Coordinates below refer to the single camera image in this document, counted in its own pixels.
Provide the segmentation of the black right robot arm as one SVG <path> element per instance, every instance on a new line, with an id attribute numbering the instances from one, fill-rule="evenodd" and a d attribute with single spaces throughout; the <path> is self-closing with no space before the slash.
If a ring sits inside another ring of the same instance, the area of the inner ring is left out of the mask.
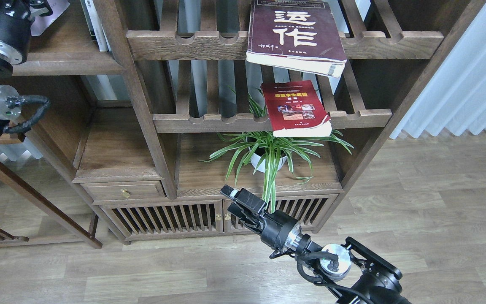
<path id="1" fill-rule="evenodd" d="M 246 189 L 224 185 L 221 193 L 232 199 L 228 211 L 272 248 L 271 259 L 291 256 L 302 278 L 326 287 L 339 304 L 408 303 L 397 267 L 352 237 L 320 246 L 302 233 L 298 220 L 282 210 L 268 212 L 266 202 Z"/>

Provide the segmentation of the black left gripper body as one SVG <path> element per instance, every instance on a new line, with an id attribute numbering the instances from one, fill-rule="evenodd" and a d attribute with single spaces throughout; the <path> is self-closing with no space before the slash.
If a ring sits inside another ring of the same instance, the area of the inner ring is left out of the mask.
<path id="1" fill-rule="evenodd" d="M 46 0 L 0 0 L 0 58 L 12 65 L 25 62 L 35 18 L 52 14 Z"/>

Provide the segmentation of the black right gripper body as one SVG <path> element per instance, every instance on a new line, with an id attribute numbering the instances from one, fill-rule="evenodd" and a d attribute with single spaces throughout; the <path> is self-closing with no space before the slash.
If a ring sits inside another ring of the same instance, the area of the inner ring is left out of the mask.
<path id="1" fill-rule="evenodd" d="M 299 221 L 282 210 L 276 210 L 272 214 L 251 214 L 251 223 L 243 225 L 260 235 L 264 244 L 281 253 L 295 251 L 302 240 Z"/>

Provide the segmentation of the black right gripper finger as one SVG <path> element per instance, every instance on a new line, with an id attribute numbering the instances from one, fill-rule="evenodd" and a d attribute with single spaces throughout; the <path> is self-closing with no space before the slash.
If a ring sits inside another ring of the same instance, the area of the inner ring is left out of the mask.
<path id="1" fill-rule="evenodd" d="M 246 206 L 241 204 L 230 204 L 227 210 L 237 219 L 241 220 L 242 223 L 251 223 L 251 211 Z"/>
<path id="2" fill-rule="evenodd" d="M 254 215 L 264 215 L 267 206 L 266 202 L 247 189 L 241 188 L 241 190 L 237 190 L 229 185 L 224 185 L 220 192 L 227 198 L 231 198 L 245 212 Z"/>

